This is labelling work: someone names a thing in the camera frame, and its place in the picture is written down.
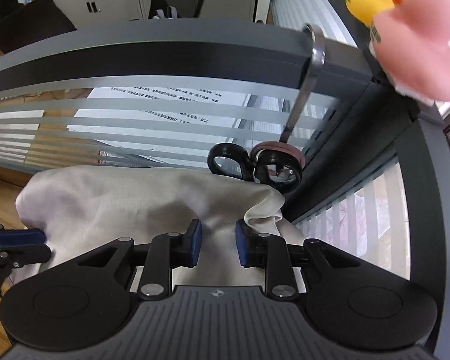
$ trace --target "black scissors handle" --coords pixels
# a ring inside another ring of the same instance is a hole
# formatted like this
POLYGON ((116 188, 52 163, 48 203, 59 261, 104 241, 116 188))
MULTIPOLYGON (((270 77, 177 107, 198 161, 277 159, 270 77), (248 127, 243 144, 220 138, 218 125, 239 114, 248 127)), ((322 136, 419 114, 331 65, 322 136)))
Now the black scissors handle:
POLYGON ((207 165, 210 171, 215 175, 229 176, 244 181, 255 181, 253 178, 254 163, 248 156, 248 152, 241 146, 234 143, 219 143, 212 147, 208 153, 207 165), (229 158, 238 163, 241 175, 225 172, 217 165, 217 157, 229 158))
POLYGON ((281 193, 288 193, 297 188, 302 181, 302 167, 300 162, 292 155, 277 150, 263 150, 257 159, 255 165, 255 177, 261 184, 267 184, 281 193), (292 179, 287 181, 275 182, 270 178, 268 166, 275 165, 283 169, 291 169, 294 173, 292 179))

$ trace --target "metal hook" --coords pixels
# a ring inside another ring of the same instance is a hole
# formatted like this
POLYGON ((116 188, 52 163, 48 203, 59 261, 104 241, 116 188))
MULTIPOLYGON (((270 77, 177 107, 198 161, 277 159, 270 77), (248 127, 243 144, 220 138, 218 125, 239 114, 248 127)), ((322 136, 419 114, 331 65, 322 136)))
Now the metal hook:
POLYGON ((317 83, 318 75, 325 63, 325 36, 322 29, 314 24, 307 24, 302 31, 305 31, 305 29, 310 31, 312 35, 312 58, 307 73, 305 74, 305 78, 303 79, 302 86, 300 87, 300 92, 296 97, 295 104, 288 116, 283 132, 280 135, 279 141, 284 143, 287 143, 290 138, 290 135, 300 118, 303 107, 310 97, 310 94, 317 83))

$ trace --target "pink ring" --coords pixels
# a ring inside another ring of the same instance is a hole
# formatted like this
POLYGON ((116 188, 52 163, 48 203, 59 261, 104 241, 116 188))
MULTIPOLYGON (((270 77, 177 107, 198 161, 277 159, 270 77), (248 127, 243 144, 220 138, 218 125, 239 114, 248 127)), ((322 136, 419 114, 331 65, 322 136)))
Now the pink ring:
POLYGON ((254 163, 257 162, 257 154, 262 150, 277 150, 278 152, 290 154, 297 159, 302 169, 305 167, 305 156, 303 155, 303 153, 299 149, 292 145, 289 145, 288 143, 269 140, 267 142, 262 142, 258 145, 255 145, 252 150, 250 150, 250 159, 254 163))

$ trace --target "duck head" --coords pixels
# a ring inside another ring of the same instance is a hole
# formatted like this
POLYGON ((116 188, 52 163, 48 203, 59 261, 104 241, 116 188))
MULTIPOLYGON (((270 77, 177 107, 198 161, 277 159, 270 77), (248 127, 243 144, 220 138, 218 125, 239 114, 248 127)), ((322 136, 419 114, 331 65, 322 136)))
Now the duck head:
POLYGON ((434 42, 450 40, 450 0, 392 0, 394 12, 419 35, 434 42))

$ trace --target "screw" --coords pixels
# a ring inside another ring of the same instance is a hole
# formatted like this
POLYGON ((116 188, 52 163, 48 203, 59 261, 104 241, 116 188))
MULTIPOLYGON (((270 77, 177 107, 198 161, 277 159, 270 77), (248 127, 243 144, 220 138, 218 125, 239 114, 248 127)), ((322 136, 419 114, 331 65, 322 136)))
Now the screw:
POLYGON ((142 286, 142 288, 140 288, 140 292, 146 296, 160 295, 164 291, 165 288, 163 288, 163 286, 161 286, 160 284, 156 283, 145 284, 144 286, 142 286))
POLYGON ((280 298, 289 298, 295 294, 295 289, 292 286, 279 285, 271 289, 271 293, 280 298))

